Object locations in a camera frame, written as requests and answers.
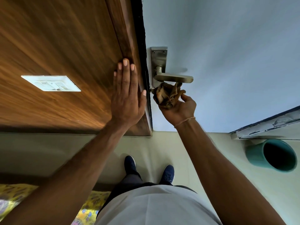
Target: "hand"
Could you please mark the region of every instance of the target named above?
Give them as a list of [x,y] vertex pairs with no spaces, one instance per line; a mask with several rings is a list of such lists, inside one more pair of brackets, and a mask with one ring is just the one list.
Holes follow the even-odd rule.
[[194,116],[196,102],[185,94],[181,95],[181,99],[184,102],[178,101],[177,104],[169,110],[160,108],[167,121],[172,125],[176,125],[179,122]]
[[126,131],[137,124],[145,113],[146,90],[142,91],[139,102],[138,86],[136,66],[123,59],[123,63],[118,63],[118,72],[114,72],[111,121]]

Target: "foot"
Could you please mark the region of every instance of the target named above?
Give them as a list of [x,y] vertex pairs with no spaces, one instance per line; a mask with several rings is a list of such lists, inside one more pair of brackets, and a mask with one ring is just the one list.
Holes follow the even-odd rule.
[[172,184],[172,181],[174,179],[174,167],[172,165],[168,165],[165,170],[163,171],[163,176],[161,177],[161,180],[159,183],[170,183]]
[[135,166],[135,161],[134,161],[133,157],[130,156],[130,155],[125,157],[124,167],[125,167],[126,175],[137,173],[137,168]]

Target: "white shirt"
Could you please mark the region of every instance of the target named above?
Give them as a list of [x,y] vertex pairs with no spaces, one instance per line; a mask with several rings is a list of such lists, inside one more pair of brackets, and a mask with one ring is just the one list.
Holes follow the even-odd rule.
[[197,224],[217,225],[220,220],[203,206],[197,193],[176,186],[145,186],[112,199],[95,225]]

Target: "lever handle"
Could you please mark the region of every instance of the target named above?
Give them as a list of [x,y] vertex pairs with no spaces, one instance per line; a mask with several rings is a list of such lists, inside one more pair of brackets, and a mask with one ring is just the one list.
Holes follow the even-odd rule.
[[167,72],[162,72],[163,68],[161,66],[155,67],[154,79],[158,81],[171,81],[171,82],[180,82],[180,83],[192,83],[194,78],[192,76],[185,75],[175,75]]

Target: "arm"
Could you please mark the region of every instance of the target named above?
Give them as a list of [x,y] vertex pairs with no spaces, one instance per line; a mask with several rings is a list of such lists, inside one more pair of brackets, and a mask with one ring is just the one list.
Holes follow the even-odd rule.
[[[161,110],[176,125],[193,117],[196,108],[192,98],[182,95],[170,110]],[[224,225],[285,225],[278,213],[252,183],[216,149],[195,119],[176,127],[203,188]]]
[[91,193],[105,162],[124,133],[145,112],[146,91],[137,97],[137,70],[127,59],[114,72],[112,119],[51,179],[14,208],[1,222],[70,225]]

